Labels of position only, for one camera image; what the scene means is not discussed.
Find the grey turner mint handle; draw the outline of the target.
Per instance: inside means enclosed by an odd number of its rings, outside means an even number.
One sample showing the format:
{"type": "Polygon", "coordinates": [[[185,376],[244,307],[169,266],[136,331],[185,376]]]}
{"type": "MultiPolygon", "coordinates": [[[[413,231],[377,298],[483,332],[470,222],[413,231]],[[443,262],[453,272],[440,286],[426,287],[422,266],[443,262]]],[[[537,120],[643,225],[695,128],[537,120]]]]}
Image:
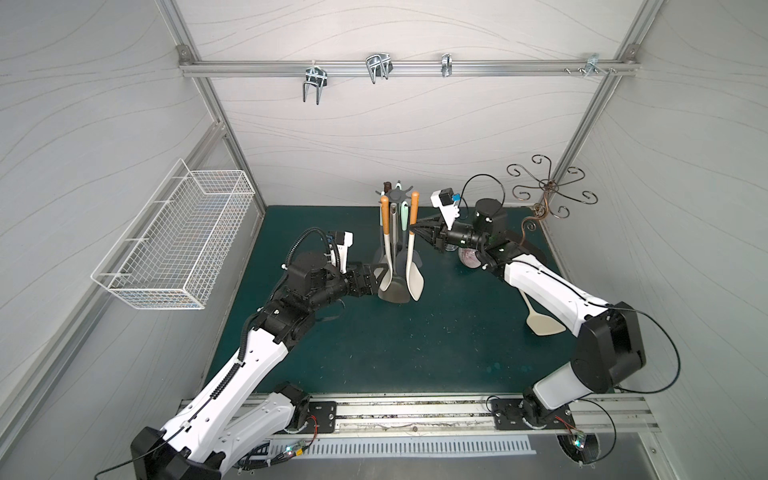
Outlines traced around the grey turner mint handle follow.
{"type": "Polygon", "coordinates": [[[386,293],[383,293],[378,291],[378,296],[380,299],[394,304],[406,304],[411,300],[410,293],[408,292],[408,288],[405,284],[405,280],[402,276],[399,276],[397,274],[396,270],[396,262],[395,262],[395,253],[392,250],[392,242],[391,242],[391,222],[390,222],[390,245],[391,245],[391,253],[392,253],[392,260],[393,260],[393,279],[390,285],[390,288],[386,293]]]}

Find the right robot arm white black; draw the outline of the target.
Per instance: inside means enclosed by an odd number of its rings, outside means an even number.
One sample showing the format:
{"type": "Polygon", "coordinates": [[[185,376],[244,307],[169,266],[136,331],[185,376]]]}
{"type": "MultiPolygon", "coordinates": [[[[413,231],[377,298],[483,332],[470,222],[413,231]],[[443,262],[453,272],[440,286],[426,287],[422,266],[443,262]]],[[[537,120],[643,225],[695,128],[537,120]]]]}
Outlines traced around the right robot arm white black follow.
{"type": "Polygon", "coordinates": [[[591,295],[550,270],[525,237],[527,225],[538,221],[538,214],[524,218],[519,230],[510,230],[503,203],[482,198],[475,204],[472,222],[462,223],[462,199],[450,188],[436,190],[430,203],[437,215],[419,218],[419,194],[412,193],[407,249],[412,251],[421,237],[438,251],[454,245],[474,254],[479,268],[533,298],[576,339],[570,360],[524,391],[518,408],[531,428],[543,428],[566,404],[621,388],[646,365],[641,311],[591,295]]]}

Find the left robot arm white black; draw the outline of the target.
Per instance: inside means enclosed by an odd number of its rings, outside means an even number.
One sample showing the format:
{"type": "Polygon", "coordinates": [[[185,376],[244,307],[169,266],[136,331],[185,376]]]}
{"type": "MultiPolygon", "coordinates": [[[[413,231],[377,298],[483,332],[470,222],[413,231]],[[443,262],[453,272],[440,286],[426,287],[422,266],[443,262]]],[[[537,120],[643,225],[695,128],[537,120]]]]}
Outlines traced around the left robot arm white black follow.
{"type": "Polygon", "coordinates": [[[350,231],[305,230],[290,248],[266,303],[243,323],[240,343],[203,390],[161,428],[133,439],[128,465],[138,479],[220,479],[264,439],[301,431],[310,397],[284,382],[248,414],[234,415],[258,384],[346,296],[374,296],[375,266],[348,258],[350,231]]]}

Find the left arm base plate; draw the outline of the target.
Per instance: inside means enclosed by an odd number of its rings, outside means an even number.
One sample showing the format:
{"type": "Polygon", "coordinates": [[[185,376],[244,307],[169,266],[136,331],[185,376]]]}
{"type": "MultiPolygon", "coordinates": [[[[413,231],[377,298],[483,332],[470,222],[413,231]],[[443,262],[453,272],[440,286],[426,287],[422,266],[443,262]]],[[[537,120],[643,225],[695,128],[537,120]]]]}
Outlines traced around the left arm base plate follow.
{"type": "Polygon", "coordinates": [[[299,411],[300,434],[313,433],[331,434],[336,431],[336,416],[338,404],[335,401],[311,400],[299,411]]]}

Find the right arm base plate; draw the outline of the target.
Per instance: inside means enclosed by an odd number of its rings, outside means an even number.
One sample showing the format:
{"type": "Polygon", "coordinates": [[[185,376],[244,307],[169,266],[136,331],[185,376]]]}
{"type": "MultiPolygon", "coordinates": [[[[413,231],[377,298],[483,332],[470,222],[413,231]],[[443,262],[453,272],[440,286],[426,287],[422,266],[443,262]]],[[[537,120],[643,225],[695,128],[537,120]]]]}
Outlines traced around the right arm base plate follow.
{"type": "Polygon", "coordinates": [[[485,408],[491,415],[493,426],[499,431],[567,430],[575,427],[575,421],[567,405],[557,410],[536,412],[522,397],[486,398],[485,408]]]}

